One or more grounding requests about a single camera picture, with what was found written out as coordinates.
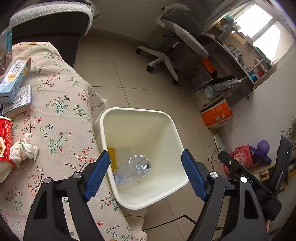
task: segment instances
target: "chair base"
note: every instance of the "chair base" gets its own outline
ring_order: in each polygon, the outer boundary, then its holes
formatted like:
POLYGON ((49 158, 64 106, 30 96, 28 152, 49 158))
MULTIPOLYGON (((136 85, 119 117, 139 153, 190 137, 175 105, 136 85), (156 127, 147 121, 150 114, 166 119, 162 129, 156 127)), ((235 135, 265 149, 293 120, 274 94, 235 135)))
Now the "chair base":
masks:
POLYGON ((155 51, 155 50, 152 50, 152 49, 149 49, 149 48, 146 48, 144 46, 139 46, 136 50, 136 53, 137 54, 140 54, 141 51, 145 51, 153 56, 156 56, 158 57, 158 59, 150 62, 147 66, 147 71, 149 73, 151 73, 153 71, 153 66, 156 65, 156 64, 159 64, 160 62, 164 62, 165 65, 167 66, 168 70, 170 71, 170 73, 172 74, 172 76, 174 77, 174 82, 173 84, 174 85, 178 85, 178 80, 179 80, 179 77, 178 75, 176 74, 176 71, 174 70, 174 67, 172 66, 172 63, 170 62, 170 59, 168 56, 166 56, 164 53, 162 52, 158 52, 158 51, 155 51))

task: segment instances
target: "floral tablecloth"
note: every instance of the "floral tablecloth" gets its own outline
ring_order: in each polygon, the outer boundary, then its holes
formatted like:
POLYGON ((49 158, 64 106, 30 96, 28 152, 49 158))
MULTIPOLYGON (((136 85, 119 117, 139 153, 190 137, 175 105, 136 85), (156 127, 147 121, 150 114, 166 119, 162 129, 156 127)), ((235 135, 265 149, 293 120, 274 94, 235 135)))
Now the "floral tablecloth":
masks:
MULTIPOLYGON (((0 214, 23 240, 27 216, 43 180, 69 177, 99 157, 93 123, 105 105, 49 42, 19 43, 12 49, 11 64, 17 57, 31 57, 31 70, 22 86, 33 85, 30 110, 12 119, 12 143, 32 132, 31 143, 39 147, 39 153, 35 162, 27 159, 17 163, 0 184, 0 214)), ((70 234, 79 239, 67 197, 62 201, 70 234)), ((134 240, 106 176, 88 206, 105 240, 134 240)))

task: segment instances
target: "orange cardboard box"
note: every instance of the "orange cardboard box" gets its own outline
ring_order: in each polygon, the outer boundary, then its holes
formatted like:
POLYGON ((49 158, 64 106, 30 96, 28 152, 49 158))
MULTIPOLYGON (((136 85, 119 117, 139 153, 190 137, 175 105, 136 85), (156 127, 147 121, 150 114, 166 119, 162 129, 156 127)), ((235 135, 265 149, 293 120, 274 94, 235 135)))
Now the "orange cardboard box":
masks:
POLYGON ((233 117, 225 99, 201 113, 202 119, 209 129, 216 129, 227 124, 233 117))

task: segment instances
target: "purple ball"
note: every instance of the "purple ball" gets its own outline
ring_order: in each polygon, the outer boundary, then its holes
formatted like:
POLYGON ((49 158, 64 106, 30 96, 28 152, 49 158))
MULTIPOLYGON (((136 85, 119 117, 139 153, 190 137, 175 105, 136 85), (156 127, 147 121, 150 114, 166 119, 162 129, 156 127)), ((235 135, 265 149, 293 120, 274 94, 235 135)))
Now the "purple ball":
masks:
POLYGON ((269 143, 266 140, 259 141, 257 150, 266 155, 269 152, 269 143))

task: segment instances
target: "white trash bin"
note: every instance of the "white trash bin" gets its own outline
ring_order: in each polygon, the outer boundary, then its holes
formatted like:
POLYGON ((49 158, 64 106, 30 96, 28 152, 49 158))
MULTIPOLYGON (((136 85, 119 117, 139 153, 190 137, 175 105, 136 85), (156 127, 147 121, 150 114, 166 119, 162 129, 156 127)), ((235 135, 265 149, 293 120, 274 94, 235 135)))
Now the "white trash bin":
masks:
POLYGON ((181 163, 184 150, 173 120, 164 112, 114 107, 103 112, 96 137, 100 151, 115 148, 117 167, 135 154, 151 161, 145 177, 116 186, 111 166, 108 178, 114 197, 125 208, 147 207, 188 182, 181 163))

